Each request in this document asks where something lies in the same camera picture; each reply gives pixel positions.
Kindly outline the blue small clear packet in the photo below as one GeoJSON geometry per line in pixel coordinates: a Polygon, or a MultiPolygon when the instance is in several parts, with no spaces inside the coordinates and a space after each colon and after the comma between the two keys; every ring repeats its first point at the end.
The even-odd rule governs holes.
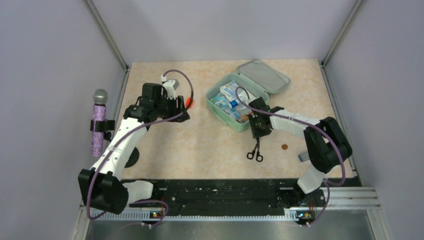
{"type": "Polygon", "coordinates": [[[225,112],[232,118],[232,119],[234,119],[234,120],[238,120],[238,119],[240,119],[241,118],[241,115],[239,114],[239,112],[238,111],[236,111],[235,109],[233,109],[233,108],[230,108],[230,109],[226,109],[225,110],[225,112]]]}

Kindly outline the blue cotton swab packet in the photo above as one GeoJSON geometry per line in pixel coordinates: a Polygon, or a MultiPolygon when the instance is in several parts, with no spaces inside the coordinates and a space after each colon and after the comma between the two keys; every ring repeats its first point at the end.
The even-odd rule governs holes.
{"type": "Polygon", "coordinates": [[[221,108],[221,109],[225,109],[226,107],[228,107],[229,101],[228,99],[222,94],[222,93],[218,93],[217,95],[215,95],[214,97],[209,99],[215,106],[221,108]]]}

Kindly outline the white gauze packet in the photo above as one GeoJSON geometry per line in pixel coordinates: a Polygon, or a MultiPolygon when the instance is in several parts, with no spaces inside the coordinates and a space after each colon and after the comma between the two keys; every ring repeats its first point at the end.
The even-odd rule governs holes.
{"type": "Polygon", "coordinates": [[[247,90],[243,90],[243,89],[237,90],[237,95],[238,95],[239,99],[247,105],[249,103],[251,103],[252,101],[254,101],[255,99],[257,99],[257,97],[254,96],[252,93],[250,93],[247,90]]]}

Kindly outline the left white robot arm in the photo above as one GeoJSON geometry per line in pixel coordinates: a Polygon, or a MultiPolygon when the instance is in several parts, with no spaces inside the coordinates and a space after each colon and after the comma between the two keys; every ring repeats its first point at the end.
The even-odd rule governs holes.
{"type": "Polygon", "coordinates": [[[120,214],[127,205],[138,200],[149,207],[160,202],[161,194],[154,189],[153,183],[145,180],[122,183],[121,179],[137,143],[152,124],[182,123],[190,119],[183,96],[176,95],[178,86],[175,79],[142,86],[141,96],[124,111],[105,152],[90,169],[82,169],[78,175],[86,207],[120,214]]]}

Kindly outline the mint green medicine case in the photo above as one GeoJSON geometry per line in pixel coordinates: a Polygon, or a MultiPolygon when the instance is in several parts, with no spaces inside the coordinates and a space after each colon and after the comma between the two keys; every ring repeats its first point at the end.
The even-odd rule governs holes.
{"type": "Polygon", "coordinates": [[[241,104],[257,98],[266,103],[269,94],[284,91],[291,80],[259,59],[247,61],[211,88],[206,94],[206,107],[224,125],[236,132],[244,132],[249,125],[252,111],[241,104]]]}

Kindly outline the blue white bagged packet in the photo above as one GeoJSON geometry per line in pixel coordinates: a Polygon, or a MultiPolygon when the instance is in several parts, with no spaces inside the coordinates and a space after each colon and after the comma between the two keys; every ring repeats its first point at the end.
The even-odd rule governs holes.
{"type": "Polygon", "coordinates": [[[223,94],[230,102],[231,101],[234,101],[234,100],[237,100],[237,99],[240,99],[240,100],[242,100],[243,98],[244,98],[244,96],[242,95],[242,91],[240,90],[238,93],[237,93],[237,95],[238,96],[236,96],[236,89],[239,87],[239,85],[234,81],[234,80],[232,80],[232,81],[230,81],[230,82],[228,82],[227,84],[225,84],[225,85],[222,85],[220,88],[219,88],[219,91],[220,91],[220,93],[221,94],[223,94]]]}

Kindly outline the brown bottle orange cap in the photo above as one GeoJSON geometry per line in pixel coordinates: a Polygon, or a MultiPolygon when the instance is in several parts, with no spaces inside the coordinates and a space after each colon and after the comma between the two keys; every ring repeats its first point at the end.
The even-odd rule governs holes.
{"type": "Polygon", "coordinates": [[[253,116],[252,112],[249,114],[242,115],[240,118],[237,119],[237,122],[241,124],[247,123],[249,121],[249,117],[252,117],[252,116],[253,116]]]}

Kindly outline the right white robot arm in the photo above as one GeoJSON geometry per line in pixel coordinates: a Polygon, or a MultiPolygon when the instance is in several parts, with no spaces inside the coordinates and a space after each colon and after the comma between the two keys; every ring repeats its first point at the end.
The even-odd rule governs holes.
{"type": "Polygon", "coordinates": [[[283,107],[270,108],[263,98],[248,104],[252,110],[249,117],[254,139],[268,136],[272,131],[284,131],[305,140],[310,167],[297,180],[293,200],[299,206],[307,206],[334,167],[344,165],[352,153],[352,147],[339,123],[333,117],[314,119],[291,113],[283,107]]]}

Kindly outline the small blue capped bottle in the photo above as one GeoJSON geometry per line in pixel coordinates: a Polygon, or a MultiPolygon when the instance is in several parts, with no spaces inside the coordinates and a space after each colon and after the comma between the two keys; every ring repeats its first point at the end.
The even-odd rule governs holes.
{"type": "Polygon", "coordinates": [[[228,103],[228,106],[229,106],[230,108],[234,108],[234,107],[239,106],[239,105],[241,105],[241,102],[240,102],[239,100],[237,100],[237,99],[232,100],[232,101],[230,101],[230,102],[228,103]]]}

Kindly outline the black scissors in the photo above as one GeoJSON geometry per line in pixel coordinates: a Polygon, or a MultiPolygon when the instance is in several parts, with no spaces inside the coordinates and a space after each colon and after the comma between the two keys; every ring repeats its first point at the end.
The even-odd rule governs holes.
{"type": "Polygon", "coordinates": [[[260,138],[256,138],[256,144],[253,150],[246,154],[246,158],[249,160],[255,159],[259,163],[263,161],[264,157],[260,153],[260,138]]]}

